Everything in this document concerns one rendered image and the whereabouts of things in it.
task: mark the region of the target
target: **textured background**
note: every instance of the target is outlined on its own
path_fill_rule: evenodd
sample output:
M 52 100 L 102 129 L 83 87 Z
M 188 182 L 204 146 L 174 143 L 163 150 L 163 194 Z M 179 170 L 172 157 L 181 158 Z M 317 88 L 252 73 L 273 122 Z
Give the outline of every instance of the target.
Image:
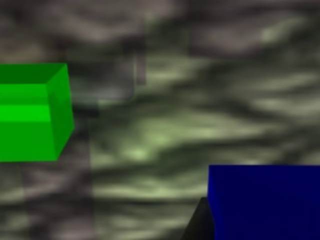
M 67 62 L 77 127 L 0 164 L 0 239 L 178 240 L 209 164 L 318 164 L 319 7 L 1 0 L 0 62 Z

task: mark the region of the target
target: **blue box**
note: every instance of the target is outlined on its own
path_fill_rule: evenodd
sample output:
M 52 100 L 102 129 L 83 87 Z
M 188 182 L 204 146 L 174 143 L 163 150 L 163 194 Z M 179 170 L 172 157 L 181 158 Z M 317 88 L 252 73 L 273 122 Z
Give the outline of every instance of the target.
M 320 240 L 320 166 L 211 165 L 214 240 Z

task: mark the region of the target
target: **green box's front face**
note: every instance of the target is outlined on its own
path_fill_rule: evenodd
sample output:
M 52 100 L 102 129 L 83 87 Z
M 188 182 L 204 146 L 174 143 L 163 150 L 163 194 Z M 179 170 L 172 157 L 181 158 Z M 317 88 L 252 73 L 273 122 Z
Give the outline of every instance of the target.
M 0 162 L 56 161 L 73 130 L 66 64 L 0 65 Z

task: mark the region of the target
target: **green block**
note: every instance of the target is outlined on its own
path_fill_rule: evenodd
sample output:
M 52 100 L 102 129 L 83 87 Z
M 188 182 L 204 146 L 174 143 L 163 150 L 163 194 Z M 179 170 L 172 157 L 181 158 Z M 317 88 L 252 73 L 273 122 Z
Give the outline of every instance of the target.
M 66 64 L 0 64 L 0 162 L 57 161 L 74 128 Z

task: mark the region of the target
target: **green box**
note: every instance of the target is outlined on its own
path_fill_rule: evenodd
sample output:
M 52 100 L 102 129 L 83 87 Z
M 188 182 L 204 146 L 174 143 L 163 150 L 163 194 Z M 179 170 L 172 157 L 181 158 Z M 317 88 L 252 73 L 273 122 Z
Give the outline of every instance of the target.
M 66 64 L 0 64 L 0 162 L 57 161 L 74 128 Z

